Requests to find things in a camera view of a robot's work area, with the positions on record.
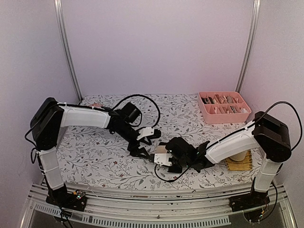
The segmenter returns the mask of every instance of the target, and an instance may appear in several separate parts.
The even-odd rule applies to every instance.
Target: leaf pattern
[[[159,142],[167,142],[181,136],[188,143],[198,146],[204,141],[219,139],[244,123],[206,124],[201,115],[197,95],[148,95],[159,106],[161,119],[157,126],[161,138],[144,145],[153,153]],[[124,95],[87,96],[82,105],[102,104],[114,107]],[[157,119],[153,104],[142,98],[131,101],[142,112],[142,125],[151,126]],[[197,173],[190,169],[173,183],[158,179],[154,174],[154,164],[141,158],[134,158],[127,150],[128,142],[117,134],[96,127],[69,127],[58,147],[57,157],[64,181],[97,187],[129,190],[182,190],[214,188],[251,182],[257,174],[261,156],[252,150],[253,169],[251,171],[228,171],[225,162]],[[165,179],[173,179],[178,174],[167,172],[164,167],[157,168]]]

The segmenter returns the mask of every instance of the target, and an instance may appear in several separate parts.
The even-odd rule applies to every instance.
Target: wooden coaster
[[[247,151],[246,157],[242,161],[234,161],[230,158],[225,159],[229,171],[248,171],[252,170],[252,155],[251,150]]]

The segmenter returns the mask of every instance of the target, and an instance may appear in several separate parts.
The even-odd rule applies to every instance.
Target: small box
[[[199,92],[198,97],[199,108],[207,124],[245,122],[251,113],[238,92]]]

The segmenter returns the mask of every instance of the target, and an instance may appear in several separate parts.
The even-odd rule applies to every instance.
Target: wall
[[[32,182],[32,146],[23,138],[44,99],[75,102],[54,2],[0,1],[0,227],[15,228]]]
[[[65,0],[83,95],[234,90],[253,1]]]
[[[242,95],[253,112],[286,100],[304,122],[304,1],[262,1],[253,53]],[[270,112],[289,127],[291,144],[299,138],[292,109],[280,105]],[[291,201],[298,227],[304,227],[304,143],[294,150],[279,176]]]

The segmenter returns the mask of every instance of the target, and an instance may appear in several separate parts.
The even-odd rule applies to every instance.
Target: ventilation grille
[[[36,203],[35,210],[44,212],[52,216],[60,217],[60,210],[56,207],[52,207],[49,205]],[[97,216],[82,215],[82,219],[80,219],[78,222],[104,228],[212,228],[231,224],[228,216],[222,216],[213,219],[200,219],[194,221],[132,222],[116,219],[105,219]]]

